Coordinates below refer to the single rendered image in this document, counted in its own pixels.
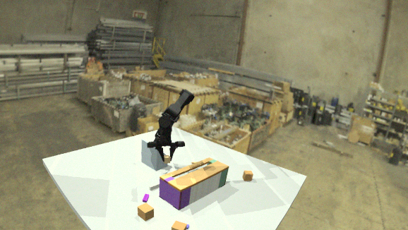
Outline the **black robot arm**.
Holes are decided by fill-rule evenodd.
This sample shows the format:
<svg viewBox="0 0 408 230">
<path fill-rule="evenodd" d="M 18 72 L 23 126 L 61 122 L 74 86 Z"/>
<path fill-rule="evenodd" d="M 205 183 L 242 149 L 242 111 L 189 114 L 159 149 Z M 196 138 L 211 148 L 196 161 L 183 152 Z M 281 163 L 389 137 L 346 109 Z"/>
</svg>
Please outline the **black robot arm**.
<svg viewBox="0 0 408 230">
<path fill-rule="evenodd" d="M 193 101 L 193 93 L 189 92 L 188 90 L 181 90 L 179 93 L 179 98 L 175 104 L 171 104 L 167 107 L 163 112 L 162 116 L 159 119 L 159 125 L 156 134 L 155 134 L 155 142 L 160 143 L 160 130 L 171 131 L 172 126 L 179 120 L 179 114 L 181 113 L 184 106 L 189 104 Z"/>
</svg>

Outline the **small purple block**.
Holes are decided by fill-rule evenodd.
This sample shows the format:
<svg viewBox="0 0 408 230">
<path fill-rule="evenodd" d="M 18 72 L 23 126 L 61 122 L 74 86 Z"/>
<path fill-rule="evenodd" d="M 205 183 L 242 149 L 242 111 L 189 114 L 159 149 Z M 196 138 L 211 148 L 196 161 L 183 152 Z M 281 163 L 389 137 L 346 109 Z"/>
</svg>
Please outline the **small purple block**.
<svg viewBox="0 0 408 230">
<path fill-rule="evenodd" d="M 148 201 L 148 198 L 149 198 L 149 194 L 145 193 L 145 195 L 144 195 L 142 201 L 143 201 L 143 202 L 147 202 L 147 201 Z"/>
</svg>

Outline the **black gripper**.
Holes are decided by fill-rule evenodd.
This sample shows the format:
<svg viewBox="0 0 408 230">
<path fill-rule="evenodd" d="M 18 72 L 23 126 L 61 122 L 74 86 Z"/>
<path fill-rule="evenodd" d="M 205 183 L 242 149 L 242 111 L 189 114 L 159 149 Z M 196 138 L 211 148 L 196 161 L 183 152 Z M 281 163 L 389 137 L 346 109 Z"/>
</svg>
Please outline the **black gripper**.
<svg viewBox="0 0 408 230">
<path fill-rule="evenodd" d="M 150 141 L 150 142 L 147 143 L 148 148 L 156 147 L 155 149 L 158 150 L 158 152 L 160 153 L 163 162 L 164 162 L 164 153 L 163 153 L 163 147 L 162 146 L 164 146 L 164 147 L 169 147 L 170 146 L 169 150 L 170 150 L 171 161 L 172 161 L 175 149 L 177 149 L 178 147 L 184 147 L 185 146 L 185 142 L 183 140 L 176 141 L 175 143 L 172 143 L 171 134 L 172 134 L 171 131 L 160 130 L 160 143 L 157 143 L 155 141 Z M 163 144 L 163 143 L 165 143 L 165 144 Z"/>
</svg>

